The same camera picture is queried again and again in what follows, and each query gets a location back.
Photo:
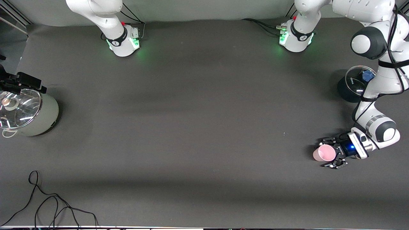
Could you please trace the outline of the pink plastic cup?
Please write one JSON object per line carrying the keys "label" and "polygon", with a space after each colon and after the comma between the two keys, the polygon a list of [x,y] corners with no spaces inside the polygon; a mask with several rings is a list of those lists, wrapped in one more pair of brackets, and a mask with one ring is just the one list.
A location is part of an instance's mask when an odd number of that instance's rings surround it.
{"label": "pink plastic cup", "polygon": [[320,145],[313,152],[313,158],[320,162],[330,162],[336,158],[336,151],[331,145]]}

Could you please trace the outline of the pale green cooking pot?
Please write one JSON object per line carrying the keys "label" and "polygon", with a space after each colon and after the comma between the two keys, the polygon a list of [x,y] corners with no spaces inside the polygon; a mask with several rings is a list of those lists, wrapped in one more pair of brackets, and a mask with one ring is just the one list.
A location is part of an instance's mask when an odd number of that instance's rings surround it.
{"label": "pale green cooking pot", "polygon": [[37,116],[26,126],[16,130],[6,130],[0,128],[1,135],[5,138],[11,138],[16,135],[21,136],[37,136],[49,130],[55,124],[58,114],[59,106],[57,101],[47,95],[40,93],[42,96],[41,109]]}

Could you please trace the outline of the glass pot lid beige knob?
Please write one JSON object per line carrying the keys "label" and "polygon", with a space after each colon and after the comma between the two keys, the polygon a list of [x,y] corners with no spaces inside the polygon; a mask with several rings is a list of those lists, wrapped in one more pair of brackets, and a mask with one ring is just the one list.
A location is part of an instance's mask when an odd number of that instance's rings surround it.
{"label": "glass pot lid beige knob", "polygon": [[16,130],[28,125],[41,109],[42,96],[39,92],[22,89],[20,94],[0,94],[0,128]]}

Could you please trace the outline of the glass lid blue knob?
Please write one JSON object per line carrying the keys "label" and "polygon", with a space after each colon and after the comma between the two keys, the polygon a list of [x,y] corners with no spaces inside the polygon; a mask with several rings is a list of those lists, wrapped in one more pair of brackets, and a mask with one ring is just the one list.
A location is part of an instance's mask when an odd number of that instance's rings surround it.
{"label": "glass lid blue knob", "polygon": [[362,96],[369,82],[376,76],[372,68],[357,65],[351,67],[345,74],[347,88],[357,96]]}

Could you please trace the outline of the aluminium frame rail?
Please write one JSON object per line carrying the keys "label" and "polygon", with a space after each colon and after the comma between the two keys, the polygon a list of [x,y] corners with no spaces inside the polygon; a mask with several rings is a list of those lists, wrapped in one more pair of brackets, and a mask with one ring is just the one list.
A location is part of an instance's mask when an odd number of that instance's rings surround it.
{"label": "aluminium frame rail", "polygon": [[9,0],[0,0],[0,21],[17,29],[27,37],[29,36],[27,26],[33,24],[33,22]]}

